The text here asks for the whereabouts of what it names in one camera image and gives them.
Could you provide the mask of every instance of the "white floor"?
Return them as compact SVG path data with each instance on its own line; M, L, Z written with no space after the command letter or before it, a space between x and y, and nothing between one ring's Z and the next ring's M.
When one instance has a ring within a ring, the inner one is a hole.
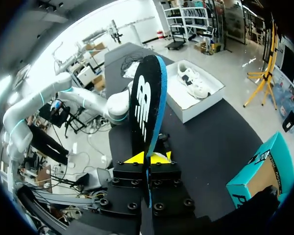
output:
M262 141L268 140L276 131L280 131L290 149L294 164L294 133L285 133L282 129L282 118L279 112L276 111L268 99L265 106L261 106L264 93L259 93L253 101L243 108L243 104L248 100L249 96L256 89L256 85L247 79L248 71L259 71L262 66L263 48L254 42L248 42L247 45L229 40L227 48L232 51L222 51L212 56L204 55L194 49L194 43L188 42L179 51L168 50L164 46L169 44L168 40L157 40L149 43L154 51L168 57L173 61L186 59L211 73L226 86L225 99L229 102L255 130ZM72 161L75 163L75 168L67 170L65 178L75 180L77 172L82 172L86 166L105 168L107 160L111 159L109 147L108 131L97 132L91 137L82 132L77 135L72 130L68 131L68 139L64 138L64 128L56 131L63 145L70 149L74 142L77 143L77 153ZM57 137L54 131L50 130L50 135L56 140ZM55 164L53 160L49 160L51 165ZM54 187L53 193L75 193L71 189Z

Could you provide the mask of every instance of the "tangled wires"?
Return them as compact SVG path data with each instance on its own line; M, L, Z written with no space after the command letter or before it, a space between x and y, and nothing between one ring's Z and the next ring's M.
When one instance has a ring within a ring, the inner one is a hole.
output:
M143 58L143 53L141 52L133 52L125 56L125 59L121 65L121 76L124 76L126 70L132 65L133 62L142 62Z

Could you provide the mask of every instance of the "black table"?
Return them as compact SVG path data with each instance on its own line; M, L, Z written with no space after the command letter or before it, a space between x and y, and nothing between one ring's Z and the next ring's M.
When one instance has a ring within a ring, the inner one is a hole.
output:
M107 97L121 92L131 81L121 77L124 56L134 51L157 54L131 43L106 54L105 79ZM166 65L173 63L164 59ZM182 170L182 181L194 199L197 217L208 215L218 219L235 209L225 185L244 167L262 141L249 124L224 99L183 124L167 105L162 123L169 133L174 161ZM128 123L109 132L114 164L131 157ZM151 227L151 212L143 210L143 235Z

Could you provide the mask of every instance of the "shoe box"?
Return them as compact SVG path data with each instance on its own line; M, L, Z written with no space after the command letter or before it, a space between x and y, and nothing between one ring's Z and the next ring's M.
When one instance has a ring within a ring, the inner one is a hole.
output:
M184 63L193 71L198 72L200 79L203 80L211 91L211 95L204 99L196 99L191 96L187 87L179 81L177 74L178 64ZM167 103L173 109L175 114L182 123L186 123L193 117L204 112L214 104L218 103L224 96L225 86L214 76L206 72L204 69L194 65L187 60L180 60L167 66L168 73L168 95Z
M226 185L235 208L266 187L277 188L281 202L294 183L294 168L288 147L280 132L262 144L243 169Z

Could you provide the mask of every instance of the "bolt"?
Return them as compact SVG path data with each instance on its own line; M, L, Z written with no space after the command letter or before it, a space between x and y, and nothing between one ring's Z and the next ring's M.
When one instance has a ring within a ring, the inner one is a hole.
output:
M130 210L135 210L137 209L137 204L135 202L131 202L127 204L127 208L129 208Z
M113 183L115 183L115 184L117 184L117 183L119 183L119 182L120 182L120 179L119 179L119 178L115 178L115 177L114 177L114 178L112 179L112 182L113 182Z
M191 198L187 198L184 200L184 205L187 206L187 207L192 207L194 206L194 201L191 199Z
M161 185L161 184L162 184L162 181L161 181L161 180L156 180L156 181L154 182L154 184L155 184L155 185Z
M164 210L165 208L165 204L161 203L161 202L158 202L156 204L153 205L153 208L156 210L156 211L162 211Z
M131 184L132 185L138 185L139 184L139 181L138 180L132 180Z
M178 185L178 184L181 183L181 180L180 179L175 179L175 180L173 180L173 182L174 182L174 184Z
M108 206L108 204L109 204L109 201L107 199L105 199L105 198L100 199L100 205L102 207Z

